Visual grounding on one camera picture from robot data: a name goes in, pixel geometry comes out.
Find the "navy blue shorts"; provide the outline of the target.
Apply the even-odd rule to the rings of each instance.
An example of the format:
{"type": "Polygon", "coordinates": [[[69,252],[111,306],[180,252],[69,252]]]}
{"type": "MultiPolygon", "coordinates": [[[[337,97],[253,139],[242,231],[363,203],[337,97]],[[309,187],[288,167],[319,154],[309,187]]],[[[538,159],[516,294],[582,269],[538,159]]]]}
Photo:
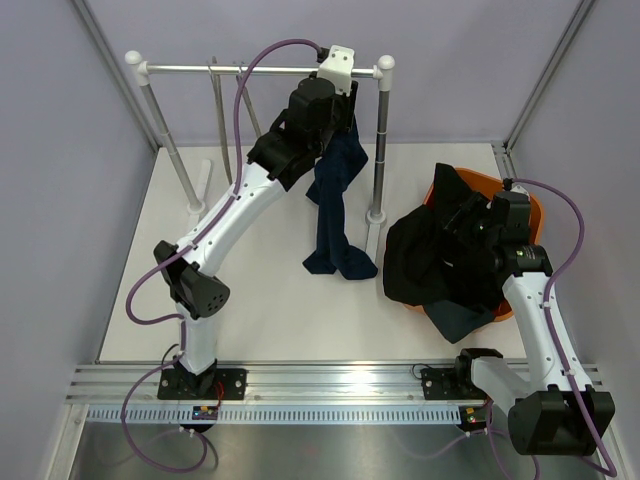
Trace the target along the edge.
{"type": "Polygon", "coordinates": [[[378,268],[345,234],[344,193],[368,162],[356,125],[335,133],[314,167],[314,181],[306,192],[317,206],[316,248],[304,261],[314,275],[336,272],[350,281],[376,277],[378,268]]]}

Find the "black shorts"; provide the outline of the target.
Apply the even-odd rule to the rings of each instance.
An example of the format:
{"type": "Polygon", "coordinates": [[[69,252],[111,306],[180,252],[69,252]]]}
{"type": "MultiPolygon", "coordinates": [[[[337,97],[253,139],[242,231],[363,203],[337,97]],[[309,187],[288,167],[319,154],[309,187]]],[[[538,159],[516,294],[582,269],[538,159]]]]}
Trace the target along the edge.
{"type": "Polygon", "coordinates": [[[445,257],[453,242],[443,222],[473,193],[453,166],[436,165],[433,204],[421,204],[388,230],[383,261],[386,297],[411,306],[451,301],[472,309],[499,307],[504,296],[490,275],[445,257]]]}

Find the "grey clothes hanger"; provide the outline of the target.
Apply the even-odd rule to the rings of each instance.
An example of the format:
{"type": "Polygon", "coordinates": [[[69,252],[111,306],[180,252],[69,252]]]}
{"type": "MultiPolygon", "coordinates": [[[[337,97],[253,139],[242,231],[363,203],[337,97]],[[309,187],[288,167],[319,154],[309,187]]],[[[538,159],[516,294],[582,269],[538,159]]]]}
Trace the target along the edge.
{"type": "Polygon", "coordinates": [[[217,58],[215,56],[212,56],[210,62],[208,63],[208,71],[209,71],[210,81],[211,81],[213,94],[214,94],[221,156],[222,156],[224,171],[225,171],[228,184],[232,185],[233,175],[232,175],[231,161],[229,156],[229,146],[228,146],[228,136],[227,136],[227,129],[226,129],[226,121],[225,121],[224,99],[223,99],[221,76],[217,73],[214,73],[212,70],[212,66],[216,64],[217,64],[217,58]]]}
{"type": "MultiPolygon", "coordinates": [[[[244,63],[241,62],[238,66],[238,74],[236,75],[236,82],[238,84],[241,83],[241,80],[244,78],[244,73],[243,73],[243,67],[244,67],[244,63]]],[[[246,112],[247,115],[249,117],[249,120],[251,122],[254,134],[257,138],[259,138],[262,135],[262,129],[260,127],[254,106],[253,106],[253,102],[248,90],[248,87],[245,86],[243,88],[242,94],[241,94],[242,100],[244,102],[245,108],[246,108],[246,112]]]]}

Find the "dark teal shorts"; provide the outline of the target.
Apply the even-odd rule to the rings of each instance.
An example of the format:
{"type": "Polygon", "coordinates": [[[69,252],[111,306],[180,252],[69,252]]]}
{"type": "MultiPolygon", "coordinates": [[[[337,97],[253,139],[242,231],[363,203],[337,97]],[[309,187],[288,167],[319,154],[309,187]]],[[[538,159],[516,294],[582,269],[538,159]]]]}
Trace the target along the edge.
{"type": "Polygon", "coordinates": [[[451,344],[463,340],[495,319],[494,313],[482,305],[469,308],[449,300],[424,305],[423,309],[439,333],[451,344]]]}

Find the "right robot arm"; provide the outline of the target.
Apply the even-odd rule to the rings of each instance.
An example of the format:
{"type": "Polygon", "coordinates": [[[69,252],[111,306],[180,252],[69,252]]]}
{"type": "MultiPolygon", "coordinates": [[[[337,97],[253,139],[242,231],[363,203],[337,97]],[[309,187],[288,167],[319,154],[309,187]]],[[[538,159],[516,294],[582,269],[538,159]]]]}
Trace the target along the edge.
{"type": "Polygon", "coordinates": [[[522,455],[588,457],[615,413],[612,396],[595,389],[562,321],[545,249],[531,241],[531,202],[524,193],[479,192],[442,222],[453,266],[475,267],[502,292],[516,317],[528,361],[522,379],[494,351],[475,352],[453,372],[454,388],[481,391],[506,415],[522,455]]]}

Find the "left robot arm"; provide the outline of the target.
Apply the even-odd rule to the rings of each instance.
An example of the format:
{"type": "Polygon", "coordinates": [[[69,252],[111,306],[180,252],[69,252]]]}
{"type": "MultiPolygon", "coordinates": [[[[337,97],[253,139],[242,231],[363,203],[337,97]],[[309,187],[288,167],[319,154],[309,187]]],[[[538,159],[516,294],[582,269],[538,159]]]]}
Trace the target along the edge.
{"type": "Polygon", "coordinates": [[[313,169],[334,137],[352,130],[357,91],[355,80],[338,86],[317,73],[301,80],[287,107],[248,152],[239,183],[177,244],[156,245],[154,257],[184,318],[183,354],[162,374],[160,397],[200,399],[219,393],[215,316],[230,289],[216,274],[248,227],[313,169]]]}

